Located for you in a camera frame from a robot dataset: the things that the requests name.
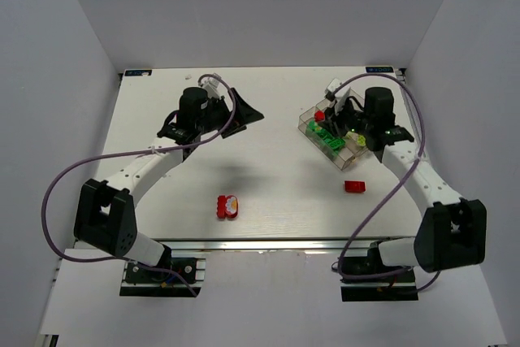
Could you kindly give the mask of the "small red lego brick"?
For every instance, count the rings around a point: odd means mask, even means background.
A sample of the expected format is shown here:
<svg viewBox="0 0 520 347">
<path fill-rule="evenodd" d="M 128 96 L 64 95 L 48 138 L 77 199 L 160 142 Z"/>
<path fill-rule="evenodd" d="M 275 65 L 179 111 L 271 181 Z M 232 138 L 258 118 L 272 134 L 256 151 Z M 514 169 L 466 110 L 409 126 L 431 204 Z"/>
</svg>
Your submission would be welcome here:
<svg viewBox="0 0 520 347">
<path fill-rule="evenodd" d="M 321 122 L 325 120 L 325 114 L 322 111 L 316 111 L 314 113 L 314 120 L 317 122 Z"/>
</svg>

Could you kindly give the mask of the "green sloped lego brick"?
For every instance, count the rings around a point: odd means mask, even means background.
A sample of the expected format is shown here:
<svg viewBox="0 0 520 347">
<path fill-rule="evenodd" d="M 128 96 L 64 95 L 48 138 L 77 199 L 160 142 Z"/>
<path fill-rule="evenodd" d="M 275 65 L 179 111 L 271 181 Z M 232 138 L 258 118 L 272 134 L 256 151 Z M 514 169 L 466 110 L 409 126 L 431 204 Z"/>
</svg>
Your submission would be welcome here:
<svg viewBox="0 0 520 347">
<path fill-rule="evenodd" d="M 309 132 L 317 132 L 319 129 L 320 127 L 313 120 L 311 120 L 306 127 L 306 130 Z"/>
</svg>

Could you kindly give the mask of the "red flower lego block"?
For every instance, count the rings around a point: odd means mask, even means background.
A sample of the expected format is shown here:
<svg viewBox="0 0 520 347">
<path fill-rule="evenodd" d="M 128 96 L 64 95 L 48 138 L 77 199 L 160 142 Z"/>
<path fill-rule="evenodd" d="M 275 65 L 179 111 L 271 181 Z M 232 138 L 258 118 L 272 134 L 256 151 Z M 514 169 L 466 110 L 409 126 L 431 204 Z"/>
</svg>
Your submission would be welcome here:
<svg viewBox="0 0 520 347">
<path fill-rule="evenodd" d="M 234 195 L 220 195 L 217 198 L 216 216 L 218 219 L 235 219 L 239 212 L 238 198 Z"/>
</svg>

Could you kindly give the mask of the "green long lego brick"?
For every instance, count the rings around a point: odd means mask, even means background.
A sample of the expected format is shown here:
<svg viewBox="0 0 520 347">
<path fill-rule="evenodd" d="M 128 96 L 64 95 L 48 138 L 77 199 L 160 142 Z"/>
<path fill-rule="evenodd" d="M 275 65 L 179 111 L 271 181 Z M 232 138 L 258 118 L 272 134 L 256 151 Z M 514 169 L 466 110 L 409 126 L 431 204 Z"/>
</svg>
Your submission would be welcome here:
<svg viewBox="0 0 520 347">
<path fill-rule="evenodd" d="M 334 158 L 345 148 L 345 141 L 332 136 L 326 129 L 321 128 L 314 135 L 317 137 L 319 148 L 328 157 Z"/>
</svg>

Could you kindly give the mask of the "lime 2x2 lego brick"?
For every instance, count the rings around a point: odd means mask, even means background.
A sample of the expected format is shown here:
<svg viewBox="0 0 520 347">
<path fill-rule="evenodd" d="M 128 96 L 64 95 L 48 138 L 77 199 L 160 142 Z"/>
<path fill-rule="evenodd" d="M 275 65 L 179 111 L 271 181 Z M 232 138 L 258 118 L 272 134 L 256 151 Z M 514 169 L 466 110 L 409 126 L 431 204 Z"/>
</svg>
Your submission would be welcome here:
<svg viewBox="0 0 520 347">
<path fill-rule="evenodd" d="M 353 139 L 354 139 L 354 141 L 356 142 L 356 144 L 358 146 L 360 146 L 360 147 L 365 147 L 366 146 L 366 138 L 363 135 L 354 133 L 353 134 Z"/>
</svg>

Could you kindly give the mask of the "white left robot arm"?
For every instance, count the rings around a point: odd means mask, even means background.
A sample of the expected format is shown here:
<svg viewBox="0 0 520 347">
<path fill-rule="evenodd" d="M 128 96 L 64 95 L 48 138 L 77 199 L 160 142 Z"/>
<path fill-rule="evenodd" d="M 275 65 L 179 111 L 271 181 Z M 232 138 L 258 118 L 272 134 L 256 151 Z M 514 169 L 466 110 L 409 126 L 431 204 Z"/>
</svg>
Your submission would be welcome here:
<svg viewBox="0 0 520 347">
<path fill-rule="evenodd" d="M 203 135 L 223 138 L 245 130 L 263 114 L 232 92 L 234 107 L 211 87 L 189 87 L 164 120 L 146 152 L 105 180 L 88 180 L 80 191 L 74 236 L 116 258 L 166 268 L 170 249 L 138 232 L 136 207 L 144 195 L 200 145 Z"/>
</svg>

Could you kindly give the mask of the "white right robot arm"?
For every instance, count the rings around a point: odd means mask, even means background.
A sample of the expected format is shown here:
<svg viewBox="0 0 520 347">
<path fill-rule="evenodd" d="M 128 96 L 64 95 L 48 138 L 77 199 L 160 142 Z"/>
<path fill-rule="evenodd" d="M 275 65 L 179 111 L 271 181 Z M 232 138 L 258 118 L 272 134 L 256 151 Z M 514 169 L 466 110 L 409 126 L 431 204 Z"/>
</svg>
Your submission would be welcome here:
<svg viewBox="0 0 520 347">
<path fill-rule="evenodd" d="M 422 221 L 412 238 L 371 245 L 369 265 L 375 273 L 386 268 L 421 267 L 426 272 L 480 264 L 485 258 L 487 210 L 479 200 L 467 200 L 452 189 L 428 161 L 419 145 L 396 122 L 392 91 L 366 90 L 363 102 L 327 89 L 328 108 L 319 125 L 334 136 L 348 131 L 364 137 L 366 147 L 399 180 L 417 206 Z"/>
</svg>

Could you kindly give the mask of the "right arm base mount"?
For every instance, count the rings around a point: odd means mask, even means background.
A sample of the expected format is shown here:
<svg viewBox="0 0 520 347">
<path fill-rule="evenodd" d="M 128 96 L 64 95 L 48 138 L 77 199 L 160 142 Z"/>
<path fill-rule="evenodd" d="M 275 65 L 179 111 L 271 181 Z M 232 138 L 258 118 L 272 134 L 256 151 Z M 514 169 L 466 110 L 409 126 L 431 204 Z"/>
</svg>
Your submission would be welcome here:
<svg viewBox="0 0 520 347">
<path fill-rule="evenodd" d="M 369 248 L 366 254 L 347 253 L 343 260 L 331 265 L 333 272 L 359 276 L 347 279 L 341 276 L 340 291 L 342 302 L 391 302 L 417 301 L 415 274 L 412 269 L 384 266 L 379 251 Z"/>
</svg>

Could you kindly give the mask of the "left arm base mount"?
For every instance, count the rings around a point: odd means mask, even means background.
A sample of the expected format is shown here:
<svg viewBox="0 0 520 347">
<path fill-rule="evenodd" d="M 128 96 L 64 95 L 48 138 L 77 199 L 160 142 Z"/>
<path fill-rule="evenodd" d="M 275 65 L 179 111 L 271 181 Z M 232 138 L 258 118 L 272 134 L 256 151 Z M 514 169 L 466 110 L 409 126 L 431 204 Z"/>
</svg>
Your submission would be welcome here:
<svg viewBox="0 0 520 347">
<path fill-rule="evenodd" d="M 169 263 L 163 266 L 142 267 L 127 262 L 119 287 L 121 297 L 189 297 L 195 298 L 202 290 L 206 273 L 206 256 L 201 251 L 173 252 Z"/>
</svg>

